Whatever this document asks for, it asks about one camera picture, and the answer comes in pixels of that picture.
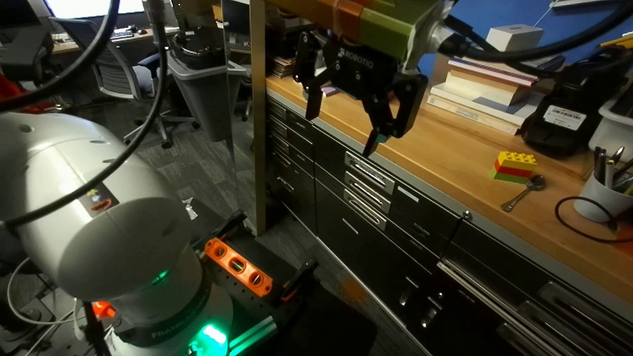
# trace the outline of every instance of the floor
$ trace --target floor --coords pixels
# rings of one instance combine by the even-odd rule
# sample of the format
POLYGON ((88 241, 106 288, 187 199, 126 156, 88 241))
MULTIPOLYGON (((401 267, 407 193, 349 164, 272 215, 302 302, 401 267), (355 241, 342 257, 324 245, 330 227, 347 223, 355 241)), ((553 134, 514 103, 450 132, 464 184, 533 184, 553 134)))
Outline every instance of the floor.
MULTIPOLYGON (((80 110, 80 116, 104 124, 114 134, 124 134, 134 128, 134 118, 144 116, 144 106, 102 103, 100 106, 96 104, 88 110, 80 110)), ((163 174, 181 199, 195 197, 211 207, 207 219, 217 221, 219 225, 237 209, 237 205, 247 211, 251 205, 249 201, 253 201, 253 192, 249 192, 249 186, 253 186, 251 122, 235 116, 233 138, 235 148, 227 142, 209 142, 203 130, 179 124, 173 130, 171 148, 162 148, 158 136, 150 134, 138 154, 163 174)), ((401 330, 353 275, 349 275, 344 265, 300 225, 300 221, 284 209, 278 209, 278 205, 272 211, 270 217, 274 223, 270 223, 256 241, 292 267, 310 259, 318 261, 316 277, 324 288, 375 324, 377 336, 369 356, 423 354, 423 348, 401 330)))

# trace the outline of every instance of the chair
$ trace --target chair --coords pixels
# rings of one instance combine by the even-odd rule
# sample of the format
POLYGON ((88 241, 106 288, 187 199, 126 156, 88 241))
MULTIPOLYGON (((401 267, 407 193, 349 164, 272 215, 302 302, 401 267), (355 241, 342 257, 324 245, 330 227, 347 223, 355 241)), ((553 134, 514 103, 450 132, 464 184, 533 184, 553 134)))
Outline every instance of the chair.
MULTIPOLYGON (((96 31, 90 21, 84 19, 55 19, 69 37, 78 45, 86 47, 96 31)), ((158 69, 158 53, 152 53, 138 63, 130 65, 124 53, 108 43, 106 49, 92 63, 92 75, 96 87, 102 95, 124 99, 124 101, 142 101, 152 99, 156 89, 156 69, 158 69)), ((197 120, 193 116, 171 116, 167 110, 160 112, 156 120, 156 130, 162 140, 162 148, 173 146, 171 134, 165 130, 165 124, 189 122, 197 128, 197 120)), ((140 124, 122 136, 124 142, 130 142, 140 130, 140 124)))

